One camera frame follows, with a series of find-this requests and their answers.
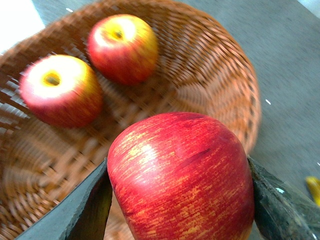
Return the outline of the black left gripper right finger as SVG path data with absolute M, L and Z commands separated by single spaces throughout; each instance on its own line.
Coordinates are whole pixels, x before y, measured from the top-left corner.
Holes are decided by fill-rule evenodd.
M 307 196 L 247 158 L 254 187 L 254 220 L 265 240 L 318 240 L 320 208 Z

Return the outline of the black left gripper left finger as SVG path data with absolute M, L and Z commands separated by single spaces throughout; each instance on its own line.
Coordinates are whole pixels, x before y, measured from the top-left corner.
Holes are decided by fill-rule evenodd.
M 17 239 L 102 240 L 112 195 L 107 160 L 104 159 L 65 199 Z

